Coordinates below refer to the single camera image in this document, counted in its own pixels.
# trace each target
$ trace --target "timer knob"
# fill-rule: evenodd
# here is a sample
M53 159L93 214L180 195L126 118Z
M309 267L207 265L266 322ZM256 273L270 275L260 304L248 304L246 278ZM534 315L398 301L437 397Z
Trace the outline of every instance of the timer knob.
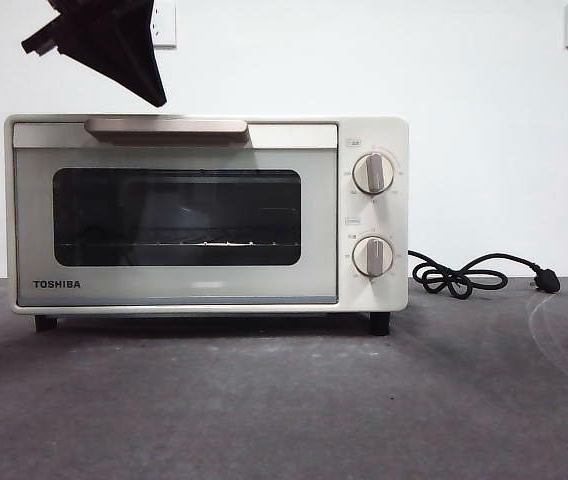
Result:
M381 153L364 155L355 164L353 180L357 188L369 195L379 195L393 183L393 164Z
M353 263L367 277L381 277L393 264L393 248L380 237L360 240L353 250Z

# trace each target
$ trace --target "concrete floor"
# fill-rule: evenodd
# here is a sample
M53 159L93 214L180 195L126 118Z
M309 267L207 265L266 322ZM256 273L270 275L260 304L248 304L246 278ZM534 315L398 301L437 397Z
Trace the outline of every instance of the concrete floor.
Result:
M67 319L0 280L0 479L567 479L568 280L362 316Z

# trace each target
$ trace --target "white wall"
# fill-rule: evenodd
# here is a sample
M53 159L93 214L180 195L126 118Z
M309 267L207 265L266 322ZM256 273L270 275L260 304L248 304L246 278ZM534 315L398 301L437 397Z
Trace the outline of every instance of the white wall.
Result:
M489 251L568 275L568 51L560 0L178 0L158 52L166 113L388 114L411 124L410 243L461 265ZM0 0L2 124L17 112L152 112L20 41L45 0ZM504 265L509 274L528 274Z

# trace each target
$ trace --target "power cord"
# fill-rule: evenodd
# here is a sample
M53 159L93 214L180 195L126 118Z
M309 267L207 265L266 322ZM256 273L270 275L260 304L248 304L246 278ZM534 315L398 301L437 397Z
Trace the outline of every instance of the power cord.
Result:
M424 290L432 294L440 293L444 288L448 288L452 297L459 300L466 300L473 294L474 289L500 290L506 287L508 278L502 272L473 268L482 262L495 258L510 260L529 267L535 272L535 285L537 285L539 290L546 293L557 293L560 291L560 281L553 270L542 269L533 262L506 253L491 253L478 257L459 270L453 270L452 268L437 263L432 258L419 252L409 250L408 254L423 260L422 263L413 269L413 279L421 284ZM471 279L471 276L474 275L494 277L498 279L499 282L481 283Z

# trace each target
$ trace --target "oven window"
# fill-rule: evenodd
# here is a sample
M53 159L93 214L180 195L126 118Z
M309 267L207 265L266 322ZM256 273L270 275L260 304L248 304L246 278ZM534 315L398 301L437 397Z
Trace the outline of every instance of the oven window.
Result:
M301 181L289 170L67 168L53 178L69 267L293 265Z

